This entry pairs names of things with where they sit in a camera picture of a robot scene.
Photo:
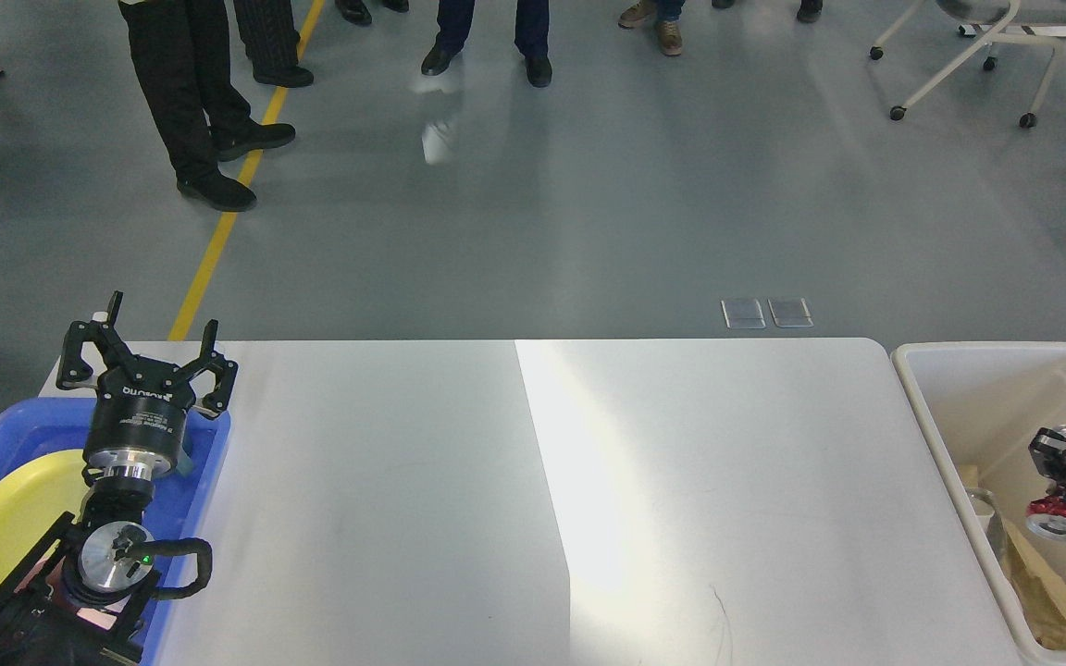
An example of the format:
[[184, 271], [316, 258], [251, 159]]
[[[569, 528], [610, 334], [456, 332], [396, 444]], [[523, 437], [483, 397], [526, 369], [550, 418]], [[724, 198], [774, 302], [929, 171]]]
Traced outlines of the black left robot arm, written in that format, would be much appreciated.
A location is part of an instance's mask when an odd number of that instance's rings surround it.
[[240, 367], [216, 347], [217, 320], [185, 364], [132, 352], [116, 330], [122, 298], [114, 292], [103, 319], [65, 332], [56, 388], [94, 391], [86, 494], [0, 583], [0, 665], [138, 665], [145, 608], [190, 598], [212, 576], [207, 540], [159, 539], [143, 519], [156, 482], [189, 473], [190, 415], [217, 420]]

